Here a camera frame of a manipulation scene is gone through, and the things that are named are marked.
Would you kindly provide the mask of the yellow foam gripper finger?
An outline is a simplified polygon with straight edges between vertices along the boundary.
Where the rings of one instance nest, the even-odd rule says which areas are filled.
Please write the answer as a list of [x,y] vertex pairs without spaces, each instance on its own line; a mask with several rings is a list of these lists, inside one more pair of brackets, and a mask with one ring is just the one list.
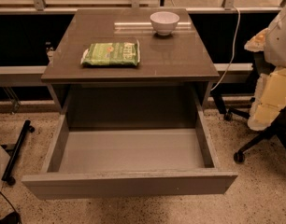
[[286,68],[276,68],[257,80],[248,126],[254,131],[269,127],[286,106]]
[[244,49],[251,52],[260,52],[264,50],[265,47],[265,37],[269,29],[264,28],[258,34],[253,36],[245,45]]

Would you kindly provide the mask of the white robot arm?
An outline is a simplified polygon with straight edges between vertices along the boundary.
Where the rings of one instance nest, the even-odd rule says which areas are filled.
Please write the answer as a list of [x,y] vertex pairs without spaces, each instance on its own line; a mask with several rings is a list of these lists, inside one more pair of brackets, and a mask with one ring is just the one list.
[[261,74],[255,88],[248,126],[254,131],[269,127],[286,106],[286,5],[269,26],[249,40],[244,49],[264,53],[275,66],[269,75]]

